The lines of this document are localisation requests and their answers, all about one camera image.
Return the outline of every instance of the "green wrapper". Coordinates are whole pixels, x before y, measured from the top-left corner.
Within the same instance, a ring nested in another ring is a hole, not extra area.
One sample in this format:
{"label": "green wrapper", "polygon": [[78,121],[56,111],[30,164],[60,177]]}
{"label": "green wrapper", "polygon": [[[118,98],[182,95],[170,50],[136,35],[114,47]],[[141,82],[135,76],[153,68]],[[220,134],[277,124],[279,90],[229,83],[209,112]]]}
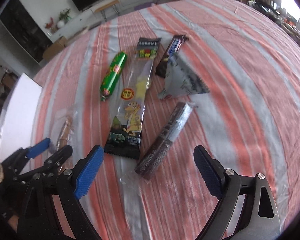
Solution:
{"label": "green wrapper", "polygon": [[105,101],[112,94],[127,58],[128,55],[123,51],[115,55],[100,86],[101,101]]}

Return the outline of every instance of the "blue rubber pad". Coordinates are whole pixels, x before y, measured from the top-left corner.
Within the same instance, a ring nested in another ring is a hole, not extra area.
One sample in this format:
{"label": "blue rubber pad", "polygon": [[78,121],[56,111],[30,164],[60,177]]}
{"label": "blue rubber pad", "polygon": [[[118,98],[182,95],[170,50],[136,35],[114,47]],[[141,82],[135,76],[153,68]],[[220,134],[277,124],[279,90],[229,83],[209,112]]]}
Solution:
{"label": "blue rubber pad", "polygon": [[213,159],[202,146],[197,146],[193,152],[194,162],[207,185],[212,196],[218,200],[222,197],[222,173],[218,174],[218,167],[213,163]]}
{"label": "blue rubber pad", "polygon": [[43,153],[46,149],[49,148],[50,138],[45,138],[41,142],[37,143],[35,146],[29,148],[29,152],[27,153],[27,157],[34,159],[39,154]]}
{"label": "blue rubber pad", "polygon": [[92,157],[88,160],[84,168],[81,170],[79,176],[76,180],[76,188],[74,195],[76,199],[80,199],[82,196],[86,195],[89,188],[97,175],[97,172],[103,162],[104,151],[101,146],[98,146]]}

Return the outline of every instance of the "potted plant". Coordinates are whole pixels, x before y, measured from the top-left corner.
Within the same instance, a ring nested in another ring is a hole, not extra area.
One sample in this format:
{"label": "potted plant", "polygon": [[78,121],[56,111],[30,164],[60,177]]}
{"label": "potted plant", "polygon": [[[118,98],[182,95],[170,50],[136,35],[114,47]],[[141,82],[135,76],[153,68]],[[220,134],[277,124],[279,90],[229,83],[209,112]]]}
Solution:
{"label": "potted plant", "polygon": [[59,29],[62,28],[71,19],[71,17],[69,16],[70,11],[70,8],[66,8],[60,12],[59,21],[57,23],[57,27]]}

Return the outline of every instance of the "blue gripper pad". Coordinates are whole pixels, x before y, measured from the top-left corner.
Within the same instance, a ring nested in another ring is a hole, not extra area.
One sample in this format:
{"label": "blue gripper pad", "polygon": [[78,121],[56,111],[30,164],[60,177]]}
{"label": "blue gripper pad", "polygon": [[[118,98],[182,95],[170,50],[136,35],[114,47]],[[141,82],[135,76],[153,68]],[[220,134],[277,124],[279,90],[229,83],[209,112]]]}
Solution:
{"label": "blue gripper pad", "polygon": [[35,146],[30,147],[27,153],[27,157],[34,159],[39,154],[43,153],[46,149],[49,148],[50,138],[45,138],[41,142],[37,143]]}
{"label": "blue gripper pad", "polygon": [[203,146],[197,146],[193,152],[194,162],[212,196],[218,200],[222,197],[222,187],[226,181],[224,168],[210,157]]}
{"label": "blue gripper pad", "polygon": [[86,195],[89,188],[94,181],[96,174],[103,162],[104,151],[100,145],[95,145],[85,159],[81,159],[76,164],[80,168],[82,164],[83,168],[79,171],[79,174],[74,173],[73,179],[75,179],[75,190],[74,195],[76,199],[80,199]]}

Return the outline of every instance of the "candy package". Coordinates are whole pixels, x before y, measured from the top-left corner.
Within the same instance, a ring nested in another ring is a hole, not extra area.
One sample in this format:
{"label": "candy package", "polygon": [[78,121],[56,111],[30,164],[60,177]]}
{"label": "candy package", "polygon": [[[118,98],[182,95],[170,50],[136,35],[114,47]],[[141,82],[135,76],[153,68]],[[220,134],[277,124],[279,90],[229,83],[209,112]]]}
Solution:
{"label": "candy package", "polygon": [[150,146],[144,157],[135,167],[135,172],[146,180],[150,180],[159,164],[167,155],[170,146],[177,139],[179,133],[186,124],[190,114],[192,113],[195,103],[179,102],[173,110],[168,123],[163,127],[159,136]]}
{"label": "candy package", "polygon": [[169,57],[164,89],[158,94],[160,99],[209,92],[207,85],[177,53]]}
{"label": "candy package", "polygon": [[115,55],[100,86],[101,101],[105,101],[112,94],[127,58],[128,55],[123,51]]}
{"label": "candy package", "polygon": [[167,70],[167,63],[168,58],[170,55],[176,53],[181,45],[188,40],[188,37],[185,35],[174,35],[169,46],[167,47],[165,53],[162,56],[159,64],[155,69],[155,74],[159,77],[165,78],[166,77],[166,70]]}
{"label": "candy package", "polygon": [[130,75],[124,84],[118,114],[114,117],[105,152],[139,159],[141,128],[145,109],[145,95],[153,60],[161,38],[140,38],[130,64]]}

